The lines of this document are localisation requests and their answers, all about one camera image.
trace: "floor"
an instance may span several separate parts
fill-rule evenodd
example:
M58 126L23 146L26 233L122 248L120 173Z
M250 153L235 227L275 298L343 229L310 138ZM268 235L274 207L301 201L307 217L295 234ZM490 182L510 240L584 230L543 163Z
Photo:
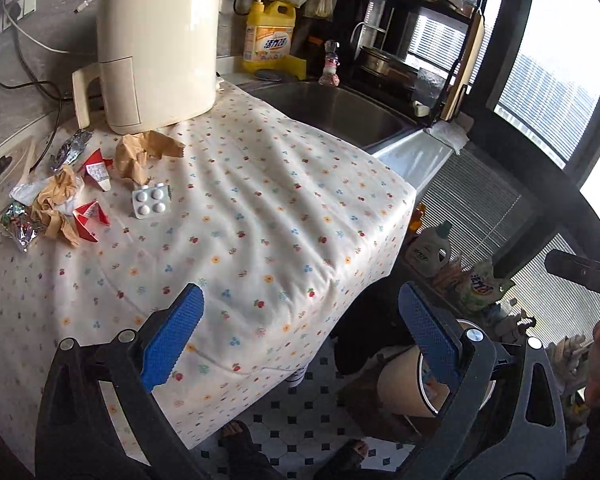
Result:
M389 356L395 349L383 349ZM376 363L369 359L365 369ZM347 440L358 438L369 446L362 467L395 471L413 446L365 437L338 404L337 392L362 373L343 377L333 362L333 343L327 339L295 388L283 382L237 418L248 425L254 443L286 478L311 479ZM228 475L226 451L213 435L191 450L196 461L218 480Z

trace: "pot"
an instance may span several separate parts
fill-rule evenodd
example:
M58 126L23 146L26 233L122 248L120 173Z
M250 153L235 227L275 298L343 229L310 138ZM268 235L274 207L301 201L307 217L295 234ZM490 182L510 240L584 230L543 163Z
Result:
M357 62L363 68L384 75L388 79L397 80L407 88L413 89L418 78L416 69L407 65L399 57L378 48L361 47Z

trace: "dish soap bottle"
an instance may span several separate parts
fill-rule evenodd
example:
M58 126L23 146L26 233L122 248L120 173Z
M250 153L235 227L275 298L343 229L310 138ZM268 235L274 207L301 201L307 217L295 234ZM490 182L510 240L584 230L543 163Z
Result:
M247 17L242 66L247 72L276 69L291 52L291 36L296 24L296 8L289 2L273 0L265 8L254 0Z
M427 227L409 246L404 259L426 278L433 278L449 262L451 222L445 220L438 227Z
M318 83L325 86L338 86L340 84L340 78L336 74L336 67L340 64L338 62L338 54L336 49L340 46L337 41L328 40L324 42L324 69L322 75L318 79Z

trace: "laundry detergent bottle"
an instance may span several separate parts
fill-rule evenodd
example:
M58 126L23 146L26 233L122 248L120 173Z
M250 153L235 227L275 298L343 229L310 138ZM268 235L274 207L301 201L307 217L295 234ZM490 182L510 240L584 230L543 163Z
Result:
M449 262L451 222L445 220L438 227L427 227L411 244L404 259L426 278L432 278Z
M247 17L242 66L247 72L261 68L276 69L291 51L291 36L296 24L292 3L273 0L266 5L255 0Z

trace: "floral tablecloth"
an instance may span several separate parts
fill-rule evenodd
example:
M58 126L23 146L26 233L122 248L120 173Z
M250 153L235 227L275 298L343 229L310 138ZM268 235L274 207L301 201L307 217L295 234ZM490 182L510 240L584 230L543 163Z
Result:
M113 156L119 136L103 115L93 119L84 156ZM61 128L51 152L75 129L75 120ZM90 221L97 243L40 238L21 254L0 234L0 434L29 468L63 338L110 341L198 284L203 319L154 390L193 447L309 362L394 264L415 191L365 152L228 83L211 111L161 131L186 145L184 159L147 168L171 186L169 212L134 218L131 181L112 171L111 191L87 185L78 202L97 199L109 216L110 227ZM112 388L103 391L126 452L141 459Z

